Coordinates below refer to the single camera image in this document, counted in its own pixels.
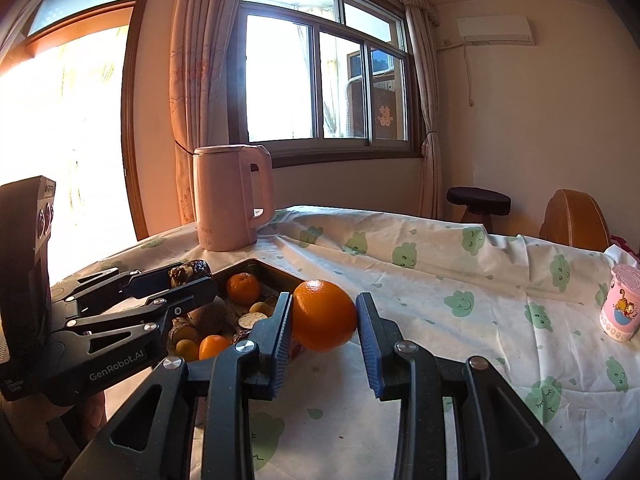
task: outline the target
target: window sill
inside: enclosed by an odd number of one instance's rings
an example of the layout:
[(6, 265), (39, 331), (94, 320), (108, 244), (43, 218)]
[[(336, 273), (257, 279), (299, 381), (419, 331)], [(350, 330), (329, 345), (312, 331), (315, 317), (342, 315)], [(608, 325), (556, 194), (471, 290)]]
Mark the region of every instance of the window sill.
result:
[(418, 158), (420, 156), (420, 152), (413, 150), (361, 150), (358, 152), (298, 153), (292, 155), (271, 153), (271, 160), (273, 168), (276, 169), (302, 166), (303, 164), (324, 164), (326, 162), (346, 162), (348, 160), (373, 160), (376, 158)]

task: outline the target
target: table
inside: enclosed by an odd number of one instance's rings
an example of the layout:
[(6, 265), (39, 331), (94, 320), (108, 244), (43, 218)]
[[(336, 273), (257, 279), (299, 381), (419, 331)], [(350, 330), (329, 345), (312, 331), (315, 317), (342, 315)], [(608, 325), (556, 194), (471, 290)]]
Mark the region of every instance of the table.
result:
[[(637, 265), (615, 246), (597, 253), (489, 235), (479, 225), (297, 206), (277, 211), (244, 250), (207, 253), (190, 224), (74, 276), (193, 258), (207, 260), (213, 272), (259, 258), (334, 282), (352, 298), (368, 291), (381, 316), (433, 354), (487, 357), (583, 479), (604, 478), (640, 426), (640, 336), (618, 343), (598, 322), (612, 266)], [(108, 390), (109, 415), (146, 373)], [(392, 477), (399, 406), (369, 390), (357, 336), (326, 354), (301, 354), (278, 399), (252, 402), (251, 410), (258, 480)], [(197, 431), (192, 478), (201, 439)], [(447, 447), (449, 477), (456, 478), (451, 431)]]

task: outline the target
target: wall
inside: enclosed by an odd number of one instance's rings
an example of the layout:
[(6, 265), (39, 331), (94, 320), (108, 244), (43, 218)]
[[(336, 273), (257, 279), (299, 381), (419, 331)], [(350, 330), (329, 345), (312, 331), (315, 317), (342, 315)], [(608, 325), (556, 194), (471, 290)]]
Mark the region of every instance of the wall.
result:
[[(173, 5), (174, 0), (147, 1), (136, 58), (136, 163), (150, 235), (180, 224), (168, 100)], [(225, 99), (211, 105), (209, 116), (212, 139), (219, 144), (228, 142)], [(418, 158), (311, 164), (273, 173), (278, 208), (306, 204), (417, 213)]]
[[(559, 188), (592, 195), (612, 234), (640, 243), (640, 51), (612, 10), (569, 0), (475, 0), (438, 8), (438, 44), (456, 18), (524, 14), (537, 45), (470, 46), (474, 106), (461, 48), (438, 54), (444, 189), (512, 199), (502, 234), (537, 236)], [(447, 205), (460, 218), (462, 208)]]

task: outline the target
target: pink kettle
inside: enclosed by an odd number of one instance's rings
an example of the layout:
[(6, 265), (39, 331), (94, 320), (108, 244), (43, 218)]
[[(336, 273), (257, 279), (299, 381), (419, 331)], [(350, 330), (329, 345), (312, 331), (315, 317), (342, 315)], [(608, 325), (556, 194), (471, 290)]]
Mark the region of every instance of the pink kettle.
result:
[[(257, 216), (252, 164), (258, 167), (262, 190), (262, 212)], [(234, 251), (254, 244), (255, 230), (273, 218), (271, 155), (263, 146), (197, 148), (193, 180), (198, 241), (207, 251)]]

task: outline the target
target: screw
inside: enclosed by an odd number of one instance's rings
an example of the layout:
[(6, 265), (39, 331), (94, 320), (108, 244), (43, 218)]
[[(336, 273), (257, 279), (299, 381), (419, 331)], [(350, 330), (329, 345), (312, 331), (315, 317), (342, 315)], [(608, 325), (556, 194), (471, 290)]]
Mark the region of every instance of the screw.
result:
[(251, 352), (255, 348), (255, 343), (250, 339), (245, 339), (244, 341), (238, 341), (236, 343), (236, 350), (238, 350), (241, 354), (247, 354)]
[(489, 367), (489, 361), (487, 361), (484, 357), (480, 357), (479, 355), (474, 355), (471, 359), (469, 359), (469, 364), (475, 370), (486, 370)]
[(164, 366), (167, 370), (175, 370), (181, 364), (182, 359), (176, 356), (167, 357), (164, 361), (162, 361), (162, 366)]
[(418, 345), (413, 341), (398, 341), (396, 343), (396, 350), (403, 354), (412, 354), (418, 351)]

